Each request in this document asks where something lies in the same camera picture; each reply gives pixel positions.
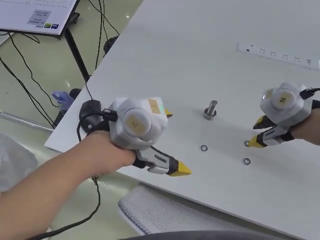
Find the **hand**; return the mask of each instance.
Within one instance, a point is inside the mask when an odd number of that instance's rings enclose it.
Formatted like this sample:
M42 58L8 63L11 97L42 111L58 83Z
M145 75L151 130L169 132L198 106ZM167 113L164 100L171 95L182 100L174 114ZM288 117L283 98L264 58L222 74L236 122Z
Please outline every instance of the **hand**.
M320 146L320 108L313 109L306 120L290 129L290 133L296 139Z
M132 150L122 149L112 144L109 132L95 131L70 150L77 154L87 166L89 177L109 174L130 166L136 159Z

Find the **black table leg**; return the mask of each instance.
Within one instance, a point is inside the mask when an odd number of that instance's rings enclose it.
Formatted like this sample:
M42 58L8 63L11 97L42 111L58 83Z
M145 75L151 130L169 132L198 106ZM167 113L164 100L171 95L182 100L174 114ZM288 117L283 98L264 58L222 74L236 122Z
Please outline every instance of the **black table leg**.
M76 64L78 65L79 69L80 69L80 72L85 80L85 82L87 82L90 78L90 75L88 73L88 70L86 68L86 65L80 55L80 52L79 52L79 49L76 45L76 42L75 42L75 39L74 37L72 36L71 34L71 31L69 29L69 27L66 28L65 32L64 32L64 37L65 37L65 40L66 42L68 43L69 45L69 48L72 52L72 55L76 61Z

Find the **floor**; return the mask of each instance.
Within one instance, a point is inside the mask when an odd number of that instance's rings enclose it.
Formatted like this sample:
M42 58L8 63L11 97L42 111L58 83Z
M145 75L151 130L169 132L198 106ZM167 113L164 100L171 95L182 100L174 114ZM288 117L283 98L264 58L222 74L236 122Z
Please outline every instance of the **floor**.
M96 7L99 6L98 0L91 1ZM142 0L104 1L105 14L120 33L142 2ZM81 0L76 11L80 13L80 18L78 23L72 25L70 29L89 73L93 73L98 50L100 14L87 0ZM109 38L116 36L116 32L107 23L105 26ZM41 84L42 88L49 94L56 90L69 92L73 88L83 88L84 79L66 41L47 36L38 38L41 44L21 34L13 35L15 44L34 73L34 79ZM102 46L105 42L106 36L103 34ZM100 53L99 61L103 56L102 48ZM0 45L0 56L43 105L49 116L55 119L59 110L51 106L46 95L32 82L28 69L24 66L10 40ZM49 126L34 108L18 82L7 73L2 65L0 66L0 110ZM0 119L0 130L32 151L40 163L56 155L55 152L43 146L49 137L47 132L5 119ZM116 240L136 236L136 232L119 216L117 205L119 199L136 184L120 174L103 177L100 182L102 204L97 214L87 223L52 239L87 240L93 237L94 239ZM52 228L57 229L82 220L95 209L97 201L95 186L90 180L85 181L64 205L53 222Z

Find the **metal washer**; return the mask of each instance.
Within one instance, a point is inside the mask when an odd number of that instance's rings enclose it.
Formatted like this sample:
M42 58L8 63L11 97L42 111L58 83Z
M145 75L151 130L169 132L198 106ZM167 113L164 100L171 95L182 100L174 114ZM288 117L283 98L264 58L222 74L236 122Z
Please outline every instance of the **metal washer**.
M249 158L244 158L243 160L243 163L245 164L245 165L250 165L251 164L251 160L249 159Z
M201 145L200 149L201 149L202 152L206 152L206 151L208 151L208 146L207 145Z

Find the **power strip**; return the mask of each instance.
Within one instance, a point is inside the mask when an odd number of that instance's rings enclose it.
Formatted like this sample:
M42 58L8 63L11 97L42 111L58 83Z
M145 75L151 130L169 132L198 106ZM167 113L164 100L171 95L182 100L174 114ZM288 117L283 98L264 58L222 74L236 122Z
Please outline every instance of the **power strip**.
M270 50L264 47L259 47L254 44L238 42L237 50L239 52L256 55L265 59L273 59L287 64L292 64L302 68L313 69L320 71L319 59L305 58L289 53Z

